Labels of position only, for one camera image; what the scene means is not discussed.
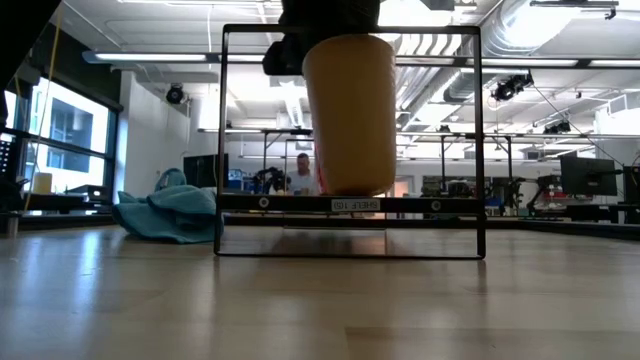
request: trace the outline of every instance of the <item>ceiling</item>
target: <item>ceiling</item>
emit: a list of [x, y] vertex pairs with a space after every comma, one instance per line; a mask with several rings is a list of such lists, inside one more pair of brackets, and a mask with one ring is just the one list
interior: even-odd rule
[[[475, 0], [477, 9], [456, 11], [456, 24], [478, 24], [497, 0]], [[62, 29], [94, 50], [144, 51], [144, 52], [208, 52], [220, 51], [222, 27], [227, 23], [276, 23], [281, 10], [277, 7], [259, 6], [169, 6], [158, 3], [123, 3], [118, 0], [65, 0]], [[640, 15], [621, 12], [613, 20], [604, 20], [604, 12], [578, 12], [559, 34], [551, 38], [530, 55], [548, 57], [638, 57], [640, 56]], [[279, 34], [242, 34], [231, 38], [231, 52], [264, 53], [269, 45], [280, 39]], [[395, 43], [401, 52], [402, 40]], [[145, 82], [148, 74], [169, 77], [183, 74], [189, 79], [201, 78], [201, 82], [185, 83], [191, 96], [205, 96], [211, 89], [207, 75], [219, 72], [213, 65], [147, 64], [145, 72], [138, 72], [138, 79]], [[432, 76], [437, 69], [432, 69]], [[484, 95], [485, 131], [542, 132], [543, 127], [532, 124], [547, 118], [559, 110], [571, 115], [571, 120], [581, 131], [593, 129], [595, 108], [606, 105], [607, 100], [619, 96], [625, 89], [640, 88], [640, 71], [626, 70], [533, 70], [536, 86], [527, 89], [508, 103], [501, 103], [496, 110], [490, 89]], [[167, 88], [169, 84], [154, 85]], [[233, 65], [229, 68], [229, 92], [232, 108], [229, 118], [240, 126], [251, 119], [274, 119], [278, 113], [286, 113], [286, 93], [273, 87], [272, 80], [262, 73], [261, 66]], [[428, 90], [430, 85], [419, 90]], [[424, 124], [444, 122], [452, 131], [473, 131], [473, 104], [466, 103], [449, 116], [438, 119], [416, 118], [410, 131], [427, 129]], [[308, 112], [304, 92], [300, 107]]]

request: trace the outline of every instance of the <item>man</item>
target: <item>man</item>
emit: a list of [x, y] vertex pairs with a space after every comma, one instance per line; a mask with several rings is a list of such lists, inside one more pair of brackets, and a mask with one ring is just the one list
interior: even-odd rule
[[315, 195], [316, 181], [309, 170], [309, 155], [301, 153], [297, 159], [298, 170], [287, 174], [291, 182], [287, 185], [289, 195]]

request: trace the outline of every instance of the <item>ductwork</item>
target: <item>ductwork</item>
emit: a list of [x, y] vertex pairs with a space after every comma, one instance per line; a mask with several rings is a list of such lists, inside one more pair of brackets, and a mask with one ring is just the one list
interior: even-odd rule
[[[558, 35], [580, 12], [571, 8], [531, 7], [531, 0], [505, 0], [482, 26], [483, 56], [527, 56]], [[472, 55], [471, 42], [458, 51], [459, 55]], [[427, 101], [465, 102], [473, 94], [473, 74], [441, 70], [432, 83], [446, 83], [457, 78], [444, 91], [443, 99], [421, 96], [411, 107], [417, 113]], [[484, 75], [483, 85], [495, 76]]]

